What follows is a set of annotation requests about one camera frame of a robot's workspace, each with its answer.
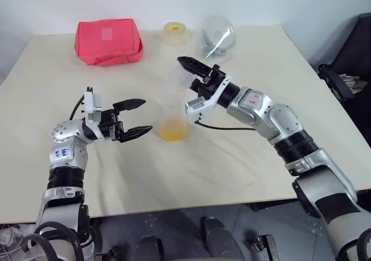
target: roll of tape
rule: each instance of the roll of tape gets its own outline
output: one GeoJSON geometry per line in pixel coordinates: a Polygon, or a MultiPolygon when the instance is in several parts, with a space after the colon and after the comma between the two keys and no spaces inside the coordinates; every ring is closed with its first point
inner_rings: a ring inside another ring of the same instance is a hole
{"type": "Polygon", "coordinates": [[[180,22],[169,22],[163,26],[162,39],[169,45],[182,45],[187,41],[186,26],[180,22]]]}

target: table surface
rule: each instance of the table surface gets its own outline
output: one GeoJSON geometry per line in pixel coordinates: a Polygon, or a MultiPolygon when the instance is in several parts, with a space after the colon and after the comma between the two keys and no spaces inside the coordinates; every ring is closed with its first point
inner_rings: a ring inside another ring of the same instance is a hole
{"type": "MultiPolygon", "coordinates": [[[[169,71],[177,56],[190,53],[189,45],[168,46],[158,36],[157,31],[141,31],[142,60],[112,67],[80,61],[74,34],[31,40],[0,86],[1,223],[36,220],[48,183],[51,130],[68,119],[88,85],[101,95],[103,109],[123,99],[146,99],[145,105],[120,118],[126,128],[154,125],[137,140],[88,145],[84,188],[91,216],[295,197],[294,178],[256,132],[191,125],[188,137],[180,142],[158,137],[169,71]]],[[[371,188],[370,148],[283,29],[241,27],[237,38],[234,55],[221,70],[238,85],[290,105],[355,188],[371,188]]],[[[191,91],[185,96],[196,97],[191,91]]],[[[206,122],[241,126],[221,107],[206,122]]]]}

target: tiled floor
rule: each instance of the tiled floor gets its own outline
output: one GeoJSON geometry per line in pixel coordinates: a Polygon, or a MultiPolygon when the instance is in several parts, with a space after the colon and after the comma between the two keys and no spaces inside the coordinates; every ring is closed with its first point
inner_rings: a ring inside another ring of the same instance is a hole
{"type": "Polygon", "coordinates": [[[101,224],[102,252],[123,245],[130,256],[141,238],[155,235],[162,240],[165,260],[208,257],[200,231],[205,216],[218,218],[232,231],[246,260],[269,260],[265,251],[251,253],[246,247],[246,240],[254,234],[273,234],[281,261],[334,260],[318,220],[309,217],[298,202],[259,212],[238,204],[107,217],[101,224]]]}

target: red pouch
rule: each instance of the red pouch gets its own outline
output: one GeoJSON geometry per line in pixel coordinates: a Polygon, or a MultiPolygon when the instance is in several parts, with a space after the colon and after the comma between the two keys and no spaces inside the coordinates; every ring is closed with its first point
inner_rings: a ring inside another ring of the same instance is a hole
{"type": "Polygon", "coordinates": [[[139,61],[143,44],[132,19],[80,22],[75,39],[77,57],[88,65],[109,66],[139,61]]]}

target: wall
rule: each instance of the wall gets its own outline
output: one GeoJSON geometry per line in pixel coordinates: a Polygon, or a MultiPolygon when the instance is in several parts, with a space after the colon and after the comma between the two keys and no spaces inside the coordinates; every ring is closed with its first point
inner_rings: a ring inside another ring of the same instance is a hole
{"type": "Polygon", "coordinates": [[[304,57],[328,62],[371,0],[0,0],[0,82],[32,34],[75,32],[80,20],[132,17],[139,29],[196,26],[208,13],[235,25],[282,24],[304,57]]]}

